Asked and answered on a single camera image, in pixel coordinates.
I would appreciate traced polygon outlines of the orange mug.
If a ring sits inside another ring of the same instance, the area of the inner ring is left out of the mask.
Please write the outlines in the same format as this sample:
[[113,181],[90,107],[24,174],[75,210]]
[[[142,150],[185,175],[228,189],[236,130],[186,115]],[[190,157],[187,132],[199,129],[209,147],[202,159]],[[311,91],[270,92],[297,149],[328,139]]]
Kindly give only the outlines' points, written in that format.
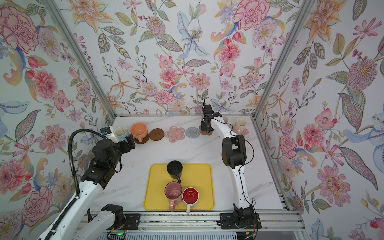
[[130,133],[140,143],[144,141],[144,138],[148,135],[148,127],[144,123],[135,123],[130,128]]

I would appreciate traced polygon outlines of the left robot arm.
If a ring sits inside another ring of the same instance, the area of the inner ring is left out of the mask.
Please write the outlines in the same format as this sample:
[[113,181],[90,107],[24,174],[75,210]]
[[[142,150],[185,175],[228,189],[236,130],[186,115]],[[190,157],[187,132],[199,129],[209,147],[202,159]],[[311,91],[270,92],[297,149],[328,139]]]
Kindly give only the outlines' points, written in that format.
[[[73,143],[74,137],[82,132],[92,133],[101,137],[101,140],[92,149],[94,158],[91,159],[89,168],[81,178],[78,178],[73,157]],[[83,217],[91,214],[92,203],[106,188],[114,174],[122,170],[122,155],[135,147],[132,134],[127,133],[119,137],[112,127],[103,128],[100,133],[89,129],[74,131],[68,140],[68,156],[75,193],[39,238],[41,240],[94,240],[106,230],[114,231],[126,227],[129,220],[124,214],[123,207],[107,204],[85,227],[78,230]]]

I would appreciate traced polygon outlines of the black mug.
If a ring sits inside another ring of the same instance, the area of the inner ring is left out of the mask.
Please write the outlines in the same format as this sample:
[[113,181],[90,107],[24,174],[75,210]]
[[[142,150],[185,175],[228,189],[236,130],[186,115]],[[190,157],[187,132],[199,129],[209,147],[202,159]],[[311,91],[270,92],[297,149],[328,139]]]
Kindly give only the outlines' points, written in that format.
[[183,173],[183,165],[179,161],[171,161],[167,165],[167,172],[170,177],[174,180],[177,180],[179,184],[182,183],[181,176]]

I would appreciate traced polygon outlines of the cream mug pink handle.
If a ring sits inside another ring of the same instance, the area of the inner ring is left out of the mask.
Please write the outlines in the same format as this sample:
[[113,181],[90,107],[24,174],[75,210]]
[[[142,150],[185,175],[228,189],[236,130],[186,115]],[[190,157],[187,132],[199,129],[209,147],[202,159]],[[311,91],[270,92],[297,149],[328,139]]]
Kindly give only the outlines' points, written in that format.
[[247,127],[248,123],[247,123],[247,120],[244,119],[244,118],[237,118],[235,120],[235,123],[233,125],[234,127],[234,132],[236,134],[241,134]]

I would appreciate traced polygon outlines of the cream mug blue handle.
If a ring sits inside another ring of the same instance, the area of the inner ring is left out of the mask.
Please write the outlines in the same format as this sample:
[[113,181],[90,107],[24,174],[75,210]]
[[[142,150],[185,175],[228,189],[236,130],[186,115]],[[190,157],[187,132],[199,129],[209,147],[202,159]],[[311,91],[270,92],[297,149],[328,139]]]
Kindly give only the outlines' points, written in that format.
[[116,138],[119,140],[119,142],[122,142],[122,141],[127,141],[126,137],[130,134],[129,131],[128,131],[128,128],[125,127],[125,126],[122,126],[122,127],[117,127],[115,130],[114,130],[114,134],[116,136]]

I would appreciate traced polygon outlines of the brown wooden round coaster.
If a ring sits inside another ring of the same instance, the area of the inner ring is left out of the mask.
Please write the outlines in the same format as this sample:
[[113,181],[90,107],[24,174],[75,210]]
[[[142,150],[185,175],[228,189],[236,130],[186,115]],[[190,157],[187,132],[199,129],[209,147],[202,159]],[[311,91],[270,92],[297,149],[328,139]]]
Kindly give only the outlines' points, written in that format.
[[134,138],[134,141],[135,141],[136,144],[142,145],[142,144],[145,144],[146,142],[148,142],[149,139],[150,139],[150,135],[147,134],[147,135],[142,139],[141,142],[140,142],[140,140],[137,139],[137,138]]

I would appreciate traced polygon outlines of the brown paw coaster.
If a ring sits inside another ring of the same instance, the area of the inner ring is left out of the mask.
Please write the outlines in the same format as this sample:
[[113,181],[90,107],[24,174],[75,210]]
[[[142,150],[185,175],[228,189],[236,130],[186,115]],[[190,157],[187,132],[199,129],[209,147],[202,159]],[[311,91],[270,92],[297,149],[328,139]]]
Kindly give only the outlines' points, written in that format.
[[200,134],[203,135],[203,136],[211,136],[213,134],[212,132],[206,133],[206,132],[202,131],[201,126],[199,126],[199,130],[200,130]]

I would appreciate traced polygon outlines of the pink flower coaster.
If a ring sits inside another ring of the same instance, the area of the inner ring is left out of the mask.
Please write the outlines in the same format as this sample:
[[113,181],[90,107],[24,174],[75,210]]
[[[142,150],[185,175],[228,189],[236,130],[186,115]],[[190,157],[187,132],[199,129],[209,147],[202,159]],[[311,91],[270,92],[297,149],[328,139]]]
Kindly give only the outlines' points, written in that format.
[[168,138],[170,143],[181,141],[185,138],[185,129],[172,126],[165,132],[165,137]]
[[243,135],[244,137],[249,134],[249,130],[247,128],[244,129],[235,129],[234,130],[235,135]]

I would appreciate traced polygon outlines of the red interior white mug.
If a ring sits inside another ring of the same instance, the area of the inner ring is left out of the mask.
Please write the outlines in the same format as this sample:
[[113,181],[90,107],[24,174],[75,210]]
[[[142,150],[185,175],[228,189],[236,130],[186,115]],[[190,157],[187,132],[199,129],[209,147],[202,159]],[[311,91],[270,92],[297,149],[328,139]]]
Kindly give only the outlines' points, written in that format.
[[195,207],[195,205],[199,201],[199,192],[195,188],[186,188],[183,191],[182,197],[183,197],[183,202],[186,205],[186,213],[189,214],[192,210],[192,208]]

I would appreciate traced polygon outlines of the dusty pink mug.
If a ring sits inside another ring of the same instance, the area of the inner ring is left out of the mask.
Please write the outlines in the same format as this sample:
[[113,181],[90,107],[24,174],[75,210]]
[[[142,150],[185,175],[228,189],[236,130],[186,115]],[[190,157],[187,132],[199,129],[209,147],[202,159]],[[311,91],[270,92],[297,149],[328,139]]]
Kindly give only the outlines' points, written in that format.
[[176,206],[182,201],[182,185],[178,182],[169,182],[165,187],[165,196],[169,200],[169,210],[174,212]]

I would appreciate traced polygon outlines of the white mug green handle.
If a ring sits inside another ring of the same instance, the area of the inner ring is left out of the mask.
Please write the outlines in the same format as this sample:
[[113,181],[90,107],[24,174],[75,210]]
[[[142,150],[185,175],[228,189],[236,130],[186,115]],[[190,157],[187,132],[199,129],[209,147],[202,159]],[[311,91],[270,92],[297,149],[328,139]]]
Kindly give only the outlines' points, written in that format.
[[223,118],[224,123],[226,123],[226,124],[229,123],[229,119],[228,119],[228,117],[226,117],[226,116],[222,116],[222,118]]

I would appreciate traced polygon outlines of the dark brown round coaster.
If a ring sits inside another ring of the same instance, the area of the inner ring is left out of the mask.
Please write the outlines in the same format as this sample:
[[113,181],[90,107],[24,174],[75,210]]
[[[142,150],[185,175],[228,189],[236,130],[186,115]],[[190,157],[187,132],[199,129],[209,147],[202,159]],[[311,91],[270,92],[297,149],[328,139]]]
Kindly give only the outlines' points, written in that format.
[[149,136],[152,141],[160,141],[164,138],[165,132],[160,128],[156,128],[150,131]]

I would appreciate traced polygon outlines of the grey round coaster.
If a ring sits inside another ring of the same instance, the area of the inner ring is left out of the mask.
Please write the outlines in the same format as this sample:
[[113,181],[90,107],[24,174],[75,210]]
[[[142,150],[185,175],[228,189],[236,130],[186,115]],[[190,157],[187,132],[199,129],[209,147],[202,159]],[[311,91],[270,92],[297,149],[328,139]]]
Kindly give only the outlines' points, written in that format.
[[200,130],[196,127],[190,127],[186,129],[185,134],[190,139],[196,139],[200,136]]

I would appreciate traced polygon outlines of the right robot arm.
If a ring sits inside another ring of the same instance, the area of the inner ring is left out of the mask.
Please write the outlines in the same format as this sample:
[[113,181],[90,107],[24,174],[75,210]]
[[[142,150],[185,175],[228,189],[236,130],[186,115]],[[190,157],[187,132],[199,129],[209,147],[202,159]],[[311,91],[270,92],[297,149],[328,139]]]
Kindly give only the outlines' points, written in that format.
[[219,112],[214,112],[211,105],[202,107],[203,117],[201,131],[209,134],[216,132],[222,138],[222,161],[229,169],[234,189],[234,211],[230,227],[246,229],[253,227],[255,232],[262,228],[261,221],[255,211],[256,202],[248,194],[245,180],[245,166],[247,165],[246,144],[243,135],[237,135],[233,125],[225,123]]

